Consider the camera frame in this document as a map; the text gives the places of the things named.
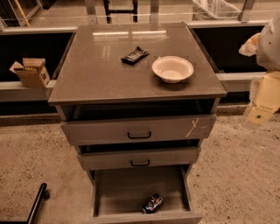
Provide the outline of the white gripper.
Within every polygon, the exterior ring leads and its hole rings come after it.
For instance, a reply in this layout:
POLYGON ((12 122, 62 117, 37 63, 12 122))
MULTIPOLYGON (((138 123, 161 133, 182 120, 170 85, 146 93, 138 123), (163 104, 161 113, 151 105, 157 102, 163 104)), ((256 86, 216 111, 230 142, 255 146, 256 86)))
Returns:
MULTIPOLYGON (((239 49, 239 54, 257 54, 260 32, 251 36, 239 49)), ((244 116, 249 123, 264 125, 280 108, 280 72, 269 70, 262 78, 253 79, 253 100, 244 116)))

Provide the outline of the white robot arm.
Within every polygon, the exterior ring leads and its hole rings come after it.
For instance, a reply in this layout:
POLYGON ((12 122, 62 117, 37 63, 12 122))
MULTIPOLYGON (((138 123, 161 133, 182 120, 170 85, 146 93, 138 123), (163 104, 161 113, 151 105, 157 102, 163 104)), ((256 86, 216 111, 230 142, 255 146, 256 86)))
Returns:
POLYGON ((251 81, 244 116, 252 125, 264 125, 280 109, 280 11, 262 31, 251 36, 239 49, 239 54, 256 56, 259 66, 266 69, 262 78, 251 81))

